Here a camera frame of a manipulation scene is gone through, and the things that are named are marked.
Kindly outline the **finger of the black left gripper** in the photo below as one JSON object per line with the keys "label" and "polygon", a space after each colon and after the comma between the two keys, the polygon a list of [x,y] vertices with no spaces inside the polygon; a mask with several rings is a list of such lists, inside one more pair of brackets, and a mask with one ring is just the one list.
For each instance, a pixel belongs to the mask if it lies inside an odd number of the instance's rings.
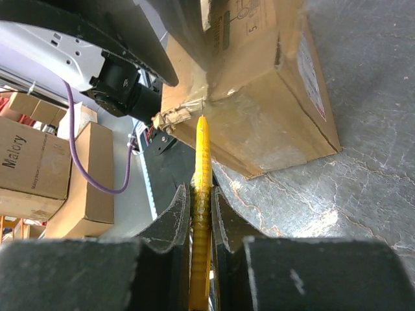
{"label": "finger of the black left gripper", "polygon": [[133,1],[2,1],[1,21],[84,40],[143,67],[164,84],[178,84],[165,49]]}

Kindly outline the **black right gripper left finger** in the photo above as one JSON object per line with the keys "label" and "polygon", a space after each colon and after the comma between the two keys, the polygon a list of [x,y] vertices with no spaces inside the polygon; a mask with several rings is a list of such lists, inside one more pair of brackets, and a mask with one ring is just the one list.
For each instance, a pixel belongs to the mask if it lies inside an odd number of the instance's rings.
{"label": "black right gripper left finger", "polygon": [[1,245],[2,310],[187,310],[190,196],[132,238]]}

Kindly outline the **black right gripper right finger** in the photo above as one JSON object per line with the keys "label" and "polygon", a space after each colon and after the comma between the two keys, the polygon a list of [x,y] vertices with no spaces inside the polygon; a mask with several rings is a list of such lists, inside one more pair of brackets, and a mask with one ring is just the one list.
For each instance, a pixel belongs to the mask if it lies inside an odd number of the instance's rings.
{"label": "black right gripper right finger", "polygon": [[413,310],[398,255],[376,239],[276,238],[211,195],[217,310]]}

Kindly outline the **yellow utility knife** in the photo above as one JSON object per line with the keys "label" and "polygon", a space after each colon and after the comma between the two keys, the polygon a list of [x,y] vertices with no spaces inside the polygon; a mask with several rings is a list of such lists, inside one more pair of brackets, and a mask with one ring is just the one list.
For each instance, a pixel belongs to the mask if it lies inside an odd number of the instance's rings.
{"label": "yellow utility knife", "polygon": [[193,177],[190,310],[207,310],[209,308],[212,183],[209,126],[206,117],[201,115],[196,126],[195,173]]}

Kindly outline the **brown cardboard express box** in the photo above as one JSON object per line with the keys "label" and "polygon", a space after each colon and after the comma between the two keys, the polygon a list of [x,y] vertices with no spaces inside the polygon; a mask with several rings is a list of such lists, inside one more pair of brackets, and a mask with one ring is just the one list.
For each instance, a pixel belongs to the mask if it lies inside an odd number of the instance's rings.
{"label": "brown cardboard express box", "polygon": [[216,58],[206,30],[193,48],[170,35],[167,55],[179,83],[163,87],[154,119],[194,146],[204,115],[214,160],[249,179],[341,149],[306,3],[276,2],[275,31]]}

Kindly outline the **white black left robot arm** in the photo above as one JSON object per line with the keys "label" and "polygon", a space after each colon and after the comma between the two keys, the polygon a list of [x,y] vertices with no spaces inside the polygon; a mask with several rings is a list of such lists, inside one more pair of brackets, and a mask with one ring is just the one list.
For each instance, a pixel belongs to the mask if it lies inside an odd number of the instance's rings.
{"label": "white black left robot arm", "polygon": [[175,86],[178,77],[133,1],[2,1],[1,41],[116,117],[150,123],[161,95],[142,73]]}

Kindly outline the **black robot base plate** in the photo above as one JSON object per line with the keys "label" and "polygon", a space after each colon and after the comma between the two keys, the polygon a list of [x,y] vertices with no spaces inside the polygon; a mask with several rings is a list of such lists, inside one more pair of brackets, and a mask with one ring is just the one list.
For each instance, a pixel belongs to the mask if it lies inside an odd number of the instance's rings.
{"label": "black robot base plate", "polygon": [[140,153],[144,152],[158,216],[168,208],[177,188],[189,184],[195,168],[195,151],[160,130],[142,130]]}

